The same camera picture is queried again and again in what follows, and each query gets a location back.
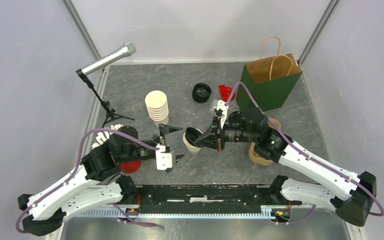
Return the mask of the white paper cup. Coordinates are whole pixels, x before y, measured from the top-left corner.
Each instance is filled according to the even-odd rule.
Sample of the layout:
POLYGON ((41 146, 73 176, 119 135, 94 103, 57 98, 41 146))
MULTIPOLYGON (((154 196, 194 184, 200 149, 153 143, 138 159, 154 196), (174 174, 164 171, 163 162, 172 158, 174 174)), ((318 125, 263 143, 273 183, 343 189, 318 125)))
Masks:
POLYGON ((201 150, 200 147, 193 146, 188 142, 186 133, 183 134, 183 143, 191 154, 197 154, 201 150))

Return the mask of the green paper bag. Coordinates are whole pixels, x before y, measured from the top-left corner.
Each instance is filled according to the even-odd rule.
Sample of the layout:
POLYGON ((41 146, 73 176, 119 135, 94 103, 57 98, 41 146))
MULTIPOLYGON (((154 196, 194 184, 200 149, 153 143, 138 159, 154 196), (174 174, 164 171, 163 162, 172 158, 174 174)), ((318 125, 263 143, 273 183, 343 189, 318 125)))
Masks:
POLYGON ((303 71, 291 53, 246 62, 240 81, 264 112, 281 108, 303 71))

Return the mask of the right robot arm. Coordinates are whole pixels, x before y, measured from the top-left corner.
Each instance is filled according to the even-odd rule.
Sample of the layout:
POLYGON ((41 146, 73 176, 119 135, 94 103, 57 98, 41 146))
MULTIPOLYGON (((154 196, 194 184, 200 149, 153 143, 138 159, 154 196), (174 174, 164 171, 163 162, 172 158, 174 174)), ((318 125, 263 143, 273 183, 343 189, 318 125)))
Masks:
POLYGON ((219 152, 225 149, 226 143, 253 143, 260 157, 316 181, 304 183, 277 176, 268 191, 273 203, 289 200, 313 204, 334 211, 349 224, 363 227, 375 202, 377 178, 368 171, 358 174, 312 154, 291 137, 270 127, 269 122, 256 107, 231 113, 226 123, 222 123, 222 113, 217 111, 205 132, 189 127, 186 138, 195 147, 219 152))

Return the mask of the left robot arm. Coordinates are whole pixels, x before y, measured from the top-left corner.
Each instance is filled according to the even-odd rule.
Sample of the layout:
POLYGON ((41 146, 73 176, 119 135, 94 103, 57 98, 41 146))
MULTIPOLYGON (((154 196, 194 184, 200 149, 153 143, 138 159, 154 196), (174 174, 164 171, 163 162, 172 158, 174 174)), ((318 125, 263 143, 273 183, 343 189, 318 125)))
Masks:
POLYGON ((132 178, 122 174, 121 164, 154 159, 157 169, 172 169, 181 156, 175 155, 167 135, 178 127, 158 125, 159 134, 139 140, 138 131, 122 124, 95 128, 96 143, 88 154, 79 153, 69 173, 37 194, 22 194, 17 202, 21 215, 15 228, 22 234, 42 237, 85 211, 109 204, 139 201, 132 178))

